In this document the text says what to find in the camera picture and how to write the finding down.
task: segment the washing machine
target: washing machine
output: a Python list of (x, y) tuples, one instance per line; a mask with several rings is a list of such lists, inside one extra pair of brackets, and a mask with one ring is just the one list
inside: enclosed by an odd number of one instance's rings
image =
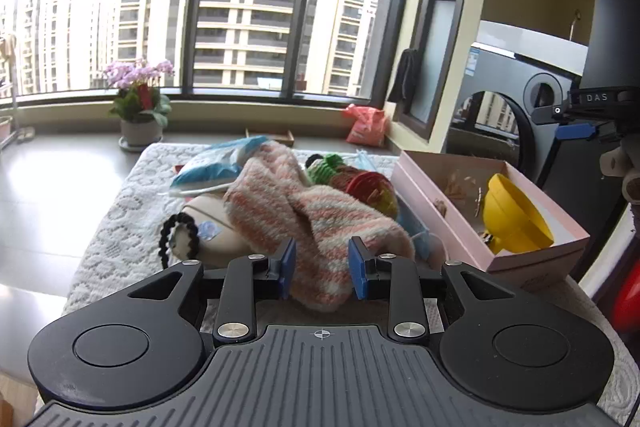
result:
[(558, 124), (536, 125), (531, 113), (566, 98), (586, 54), (576, 42), (481, 21), (444, 152), (506, 160), (538, 182)]

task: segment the apartment building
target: apartment building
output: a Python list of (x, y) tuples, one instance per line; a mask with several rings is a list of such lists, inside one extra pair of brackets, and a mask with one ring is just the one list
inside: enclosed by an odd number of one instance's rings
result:
[[(279, 90), (295, 0), (199, 0), (194, 87)], [(378, 0), (308, 0), (296, 89), (357, 96)]]
[[(294, 1), (198, 0), (194, 87), (279, 90)], [(308, 0), (296, 61), (297, 90), (359, 95), (377, 2)], [(169, 58), (180, 67), (187, 3), (11, 0), (0, 5), (6, 20), (0, 27), (18, 37), (18, 94), (104, 88), (101, 72), (112, 60)], [(0, 71), (0, 97), (10, 95), (3, 78)], [(165, 85), (179, 82), (176, 75)]]
[(518, 134), (518, 124), (511, 107), (501, 95), (494, 92), (486, 92), (482, 97), (476, 123), (493, 127), (506, 133)]

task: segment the blue gripper pad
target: blue gripper pad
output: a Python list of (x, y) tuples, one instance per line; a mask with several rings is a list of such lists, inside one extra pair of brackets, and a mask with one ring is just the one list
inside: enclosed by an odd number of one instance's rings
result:
[(362, 258), (358, 247), (353, 242), (353, 239), (349, 240), (349, 272), (351, 273), (351, 280), (353, 281), (353, 287), (356, 290), (358, 299), (366, 299), (368, 292), (367, 273), (365, 270), (364, 259)]
[(291, 288), (291, 280), (293, 272), (296, 270), (296, 242), (290, 241), (287, 250), (280, 261), (280, 277), (278, 284), (280, 285), (280, 298), (289, 298), (289, 289)]
[(590, 123), (560, 125), (556, 129), (557, 140), (583, 140), (596, 134), (596, 127)]

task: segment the faucet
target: faucet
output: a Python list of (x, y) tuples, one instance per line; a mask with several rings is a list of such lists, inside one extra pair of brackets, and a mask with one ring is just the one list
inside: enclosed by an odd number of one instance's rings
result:
[(580, 13), (580, 10), (578, 10), (576, 8), (575, 12), (574, 12), (574, 20), (571, 21), (571, 29), (569, 30), (569, 40), (570, 41), (574, 40), (575, 23), (577, 23), (580, 19), (582, 19), (582, 14)]

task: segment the sticker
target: sticker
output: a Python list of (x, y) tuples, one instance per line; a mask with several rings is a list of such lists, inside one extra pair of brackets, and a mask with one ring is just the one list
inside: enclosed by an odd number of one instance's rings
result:
[(477, 52), (475, 50), (469, 51), (469, 57), (466, 60), (465, 74), (468, 74), (469, 76), (474, 76), (474, 74), (476, 73), (476, 65), (478, 64), (479, 56), (480, 56), (480, 52)]
[(222, 229), (213, 221), (203, 221), (198, 225), (198, 237), (203, 241), (211, 241)]

